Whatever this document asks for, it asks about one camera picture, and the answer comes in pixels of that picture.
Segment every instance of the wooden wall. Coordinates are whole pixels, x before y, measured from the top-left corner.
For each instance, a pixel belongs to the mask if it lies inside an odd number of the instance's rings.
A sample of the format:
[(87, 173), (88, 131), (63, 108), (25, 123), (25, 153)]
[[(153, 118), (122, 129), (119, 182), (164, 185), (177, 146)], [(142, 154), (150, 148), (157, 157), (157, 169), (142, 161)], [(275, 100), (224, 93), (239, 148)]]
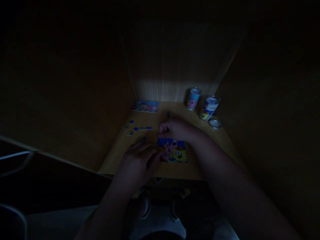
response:
[(239, 24), (136, 21), (120, 26), (138, 100), (214, 94), (246, 32)]
[(134, 103), (108, 14), (33, 2), (1, 48), (0, 135), (98, 170)]
[(318, 26), (252, 27), (217, 94), (246, 166), (305, 239), (319, 239)]

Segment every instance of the spongebob squarepants image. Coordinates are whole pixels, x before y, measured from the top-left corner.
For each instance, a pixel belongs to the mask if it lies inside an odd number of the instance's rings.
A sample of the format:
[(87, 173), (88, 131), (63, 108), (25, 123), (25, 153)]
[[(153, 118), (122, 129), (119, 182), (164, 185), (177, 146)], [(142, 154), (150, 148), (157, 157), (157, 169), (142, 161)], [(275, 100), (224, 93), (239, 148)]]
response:
[(187, 162), (186, 147), (183, 141), (177, 141), (170, 138), (158, 138), (158, 149), (162, 152), (161, 162)]

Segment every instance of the patrick star image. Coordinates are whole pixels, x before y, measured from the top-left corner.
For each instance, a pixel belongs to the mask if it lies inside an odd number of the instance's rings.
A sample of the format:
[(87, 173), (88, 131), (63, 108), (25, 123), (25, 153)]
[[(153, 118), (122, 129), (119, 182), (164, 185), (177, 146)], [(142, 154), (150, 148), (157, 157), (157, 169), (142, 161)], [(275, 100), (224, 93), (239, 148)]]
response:
[(195, 102), (195, 99), (192, 98), (189, 104), (189, 108), (194, 108), (197, 105), (197, 102)]
[(148, 104), (146, 110), (147, 111), (151, 111), (153, 109), (153, 106), (151, 105), (151, 103)]
[(167, 142), (164, 147), (165, 147), (165, 150), (166, 150), (166, 153), (168, 154), (173, 154), (173, 149), (177, 148), (177, 140), (173, 140), (171, 145), (169, 145), (169, 143)]

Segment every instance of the cartoon character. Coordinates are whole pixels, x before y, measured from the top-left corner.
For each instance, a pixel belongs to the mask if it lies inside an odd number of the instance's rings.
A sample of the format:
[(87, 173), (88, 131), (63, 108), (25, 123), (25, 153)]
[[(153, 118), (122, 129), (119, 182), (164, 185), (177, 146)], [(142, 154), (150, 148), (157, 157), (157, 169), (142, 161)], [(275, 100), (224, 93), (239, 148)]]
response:
[(194, 108), (196, 105), (197, 105), (197, 102), (195, 101), (194, 98), (192, 98), (189, 103), (189, 108)]
[(201, 118), (203, 119), (203, 120), (207, 120), (208, 119), (208, 117), (209, 117), (209, 113), (207, 112), (207, 111), (203, 111), (202, 113), (201, 113)]
[(173, 150), (174, 162), (187, 162), (186, 150)]
[(148, 106), (146, 107), (147, 111), (151, 111), (153, 109), (153, 106), (151, 105), (151, 103), (148, 104)]
[(140, 105), (141, 111), (145, 111), (146, 108), (147, 108), (147, 104), (145, 102), (141, 103), (141, 105)]
[(202, 108), (202, 111), (203, 111), (203, 112), (207, 109), (207, 106), (208, 106), (208, 103), (205, 103), (205, 104), (203, 105), (203, 108)]
[(156, 103), (154, 107), (152, 108), (151, 112), (157, 112), (157, 109), (159, 108), (159, 103)]
[(175, 149), (175, 148), (177, 148), (177, 140), (175, 140), (175, 139), (173, 139), (172, 140), (172, 143), (169, 145), (169, 142), (167, 142), (165, 145), (164, 145), (164, 147), (165, 147), (165, 151), (166, 151), (166, 153), (168, 153), (168, 154), (173, 154), (173, 150)]

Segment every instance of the wooden desk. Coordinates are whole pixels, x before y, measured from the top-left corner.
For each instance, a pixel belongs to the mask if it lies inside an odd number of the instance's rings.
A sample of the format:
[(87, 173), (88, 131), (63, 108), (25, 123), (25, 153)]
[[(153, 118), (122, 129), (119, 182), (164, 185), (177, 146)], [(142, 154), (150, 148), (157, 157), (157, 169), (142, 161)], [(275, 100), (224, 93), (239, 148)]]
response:
[[(228, 135), (223, 128), (214, 130), (209, 126), (209, 123), (201, 120), (198, 117), (198, 112), (189, 111), (181, 102), (160, 102), (158, 113), (146, 113), (131, 111), (129, 117), (123, 123), (124, 126), (129, 126), (125, 131), (121, 129), (117, 135), (110, 151), (108, 152), (104, 162), (102, 163), (99, 173), (114, 174), (120, 161), (128, 149), (128, 147), (141, 140), (142, 137), (147, 137), (146, 141), (157, 142), (157, 134), (159, 132), (159, 125), (161, 122), (167, 120), (167, 112), (170, 112), (170, 117), (178, 117), (188, 121), (189, 123), (199, 127), (227, 153), (237, 163), (244, 166), (242, 160), (233, 146)], [(130, 120), (134, 120), (134, 124), (129, 124)], [(152, 127), (152, 130), (133, 132), (132, 136), (127, 136), (127, 133), (133, 128), (137, 127)], [(175, 178), (175, 179), (189, 179), (189, 180), (205, 180), (204, 175), (200, 169), (198, 160), (193, 149), (186, 143), (187, 163), (159, 163), (159, 167), (155, 173), (155, 177)]]

